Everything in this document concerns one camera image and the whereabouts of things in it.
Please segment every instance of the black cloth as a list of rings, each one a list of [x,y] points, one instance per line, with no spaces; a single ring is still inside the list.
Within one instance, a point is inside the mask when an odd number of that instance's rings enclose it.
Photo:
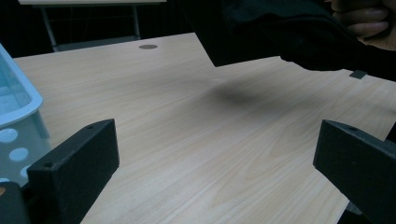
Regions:
[[[332,17],[323,0],[222,0],[234,34],[260,30],[285,61],[309,70],[361,70],[396,80],[396,52],[363,45]]]

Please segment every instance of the human hand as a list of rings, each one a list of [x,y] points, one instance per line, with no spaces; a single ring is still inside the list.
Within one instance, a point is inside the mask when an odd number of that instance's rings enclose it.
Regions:
[[[362,43],[396,50],[396,0],[325,1],[332,2],[333,16]]]

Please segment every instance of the light wood tabletop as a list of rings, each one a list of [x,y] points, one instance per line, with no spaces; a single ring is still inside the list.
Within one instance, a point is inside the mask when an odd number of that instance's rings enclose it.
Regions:
[[[16,62],[54,147],[116,121],[120,168],[83,223],[336,223],[348,200],[312,165],[321,121],[385,139],[396,120],[393,82],[278,57],[216,68],[195,34]]]
[[[160,3],[166,0],[18,0],[21,5],[83,5],[83,4],[130,4]]]

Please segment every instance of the plastic container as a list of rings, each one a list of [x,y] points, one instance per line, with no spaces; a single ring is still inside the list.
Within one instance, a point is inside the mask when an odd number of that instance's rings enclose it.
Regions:
[[[26,169],[50,151],[43,98],[0,44],[0,182],[22,187]]]

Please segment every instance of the blue basket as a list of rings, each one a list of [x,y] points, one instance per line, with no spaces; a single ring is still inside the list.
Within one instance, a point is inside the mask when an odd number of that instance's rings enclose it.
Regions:
[[[26,169],[50,151],[38,111],[43,98],[0,44],[0,182],[23,186]]]

